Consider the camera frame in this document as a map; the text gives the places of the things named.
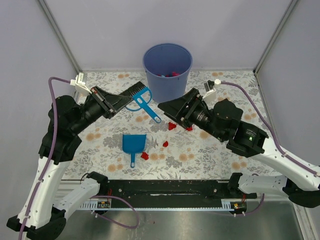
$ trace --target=floral tablecloth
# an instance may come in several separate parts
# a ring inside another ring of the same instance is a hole
[[[188,77],[186,92],[197,88],[205,93],[204,82],[219,78],[222,81],[241,85],[252,97],[262,115],[265,109],[252,71],[192,71]],[[119,94],[134,83],[142,81],[148,85],[144,72],[90,72],[87,86],[99,86],[109,93]],[[243,109],[243,120],[255,124],[265,131],[259,116],[246,96],[233,86],[221,85],[217,89],[217,101],[229,99]],[[110,179],[228,179],[233,172],[245,174],[279,175],[271,167],[250,158],[233,154],[226,149],[227,143],[193,127],[187,131],[180,126],[168,130],[172,122],[151,101],[149,106],[162,118],[160,124],[154,122],[144,110],[120,111],[114,118],[101,117],[79,136],[82,143],[63,179],[78,180],[87,172],[97,171]],[[131,157],[122,151],[123,134],[146,134],[145,152],[149,159],[136,154],[135,168],[130,167]]]

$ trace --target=gray floor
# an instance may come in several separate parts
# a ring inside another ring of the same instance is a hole
[[[135,225],[130,211],[108,217]],[[141,211],[138,229],[130,230],[88,211],[77,211],[58,240],[302,240],[294,208],[289,202],[265,202],[253,215],[221,216],[199,211]]]

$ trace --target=black wire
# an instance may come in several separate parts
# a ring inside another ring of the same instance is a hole
[[[89,174],[88,172],[85,173],[85,174],[83,174],[83,176],[82,176],[81,179],[80,179],[80,184],[81,184],[82,179],[83,179],[86,175],[88,175],[88,174]]]

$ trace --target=blue trash bin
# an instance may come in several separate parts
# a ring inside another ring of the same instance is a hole
[[[153,100],[163,103],[185,94],[193,59],[183,46],[174,43],[155,45],[145,52],[142,62]],[[173,72],[179,76],[164,77]]]

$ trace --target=dustpan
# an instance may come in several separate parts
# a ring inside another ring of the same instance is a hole
[[[146,145],[146,134],[123,134],[122,135],[122,150],[126,154],[131,154],[131,168],[135,167],[136,154],[142,153]]]

